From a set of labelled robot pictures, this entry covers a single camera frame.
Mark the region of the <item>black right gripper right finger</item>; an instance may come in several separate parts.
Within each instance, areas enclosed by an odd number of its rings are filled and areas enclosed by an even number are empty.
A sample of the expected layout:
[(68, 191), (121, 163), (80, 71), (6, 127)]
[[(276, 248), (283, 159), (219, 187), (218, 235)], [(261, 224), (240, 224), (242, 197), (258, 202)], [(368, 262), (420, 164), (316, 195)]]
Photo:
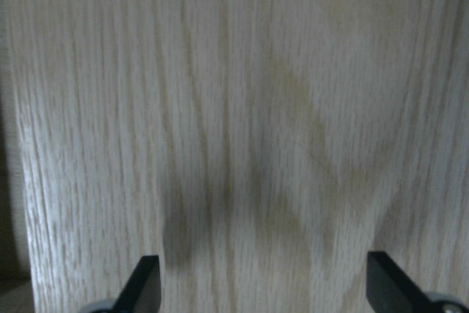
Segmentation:
[(461, 300), (424, 292), (384, 251), (366, 257), (366, 299), (374, 312), (467, 312)]

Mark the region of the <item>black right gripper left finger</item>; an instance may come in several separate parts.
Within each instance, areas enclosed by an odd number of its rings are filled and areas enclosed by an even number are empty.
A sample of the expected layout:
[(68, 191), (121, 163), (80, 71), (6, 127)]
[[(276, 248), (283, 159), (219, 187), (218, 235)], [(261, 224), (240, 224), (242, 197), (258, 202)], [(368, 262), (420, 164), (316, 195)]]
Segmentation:
[(159, 312), (161, 296), (159, 257), (143, 256), (110, 312)]

